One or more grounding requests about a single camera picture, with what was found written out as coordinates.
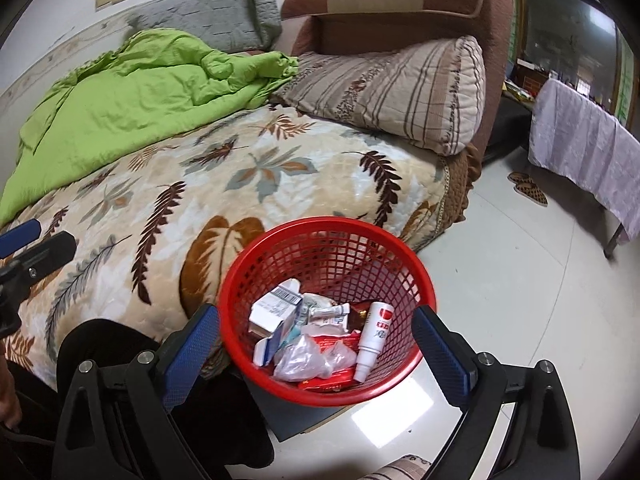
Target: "person's hand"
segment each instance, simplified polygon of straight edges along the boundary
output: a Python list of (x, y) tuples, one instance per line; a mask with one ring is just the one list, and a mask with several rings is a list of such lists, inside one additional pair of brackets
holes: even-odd
[(21, 420), (22, 410), (15, 394), (14, 376), (6, 365), (4, 343), (0, 341), (0, 423), (12, 430)]

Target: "black pants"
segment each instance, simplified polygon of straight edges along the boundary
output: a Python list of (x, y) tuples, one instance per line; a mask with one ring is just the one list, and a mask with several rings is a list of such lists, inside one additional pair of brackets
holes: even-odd
[[(9, 362), (20, 398), (20, 431), (55, 439), (58, 413), (78, 365), (92, 359), (99, 367), (131, 362), (159, 344), (119, 323), (94, 319), (82, 323), (63, 340), (58, 353), (56, 394), (33, 374)], [(172, 411), (185, 441), (212, 479), (230, 478), (223, 465), (265, 467), (273, 461), (273, 446), (262, 416), (244, 381), (225, 371), (210, 381), (198, 378), (189, 397)], [(50, 476), (50, 451), (35, 444), (14, 445), (37, 478)]]

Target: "green quilt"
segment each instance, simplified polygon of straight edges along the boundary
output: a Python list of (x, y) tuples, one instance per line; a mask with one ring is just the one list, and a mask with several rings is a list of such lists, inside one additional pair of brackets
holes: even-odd
[(121, 156), (263, 105), (297, 72), (296, 58), (280, 52), (225, 54), (172, 28), (137, 33), (57, 81), (27, 119), (0, 226)]

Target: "blue grip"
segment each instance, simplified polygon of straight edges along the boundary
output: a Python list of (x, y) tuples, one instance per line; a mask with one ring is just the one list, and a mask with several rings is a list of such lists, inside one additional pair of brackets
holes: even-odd
[(473, 361), (430, 307), (420, 306), (414, 311), (411, 329), (447, 402), (463, 409), (478, 376)]
[(198, 378), (202, 365), (209, 357), (219, 332), (218, 310), (214, 306), (208, 305), (206, 313), (167, 368), (164, 378), (165, 391), (162, 396), (162, 405), (167, 410), (171, 410), (186, 400), (193, 383)]
[(0, 236), (0, 258), (14, 254), (18, 249), (40, 238), (40, 222), (35, 218), (27, 220)]

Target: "floral blanket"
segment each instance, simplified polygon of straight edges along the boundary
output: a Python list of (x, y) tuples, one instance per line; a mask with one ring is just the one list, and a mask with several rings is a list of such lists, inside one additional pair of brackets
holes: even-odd
[[(255, 237), (309, 216), (359, 218), (418, 250), (466, 205), (464, 153), (444, 159), (398, 137), (269, 105), (124, 156), (25, 209), (76, 257), (31, 290), (8, 358), (55, 387), (60, 343), (107, 318), (160, 341), (205, 302)], [(203, 369), (228, 364), (217, 342)]]

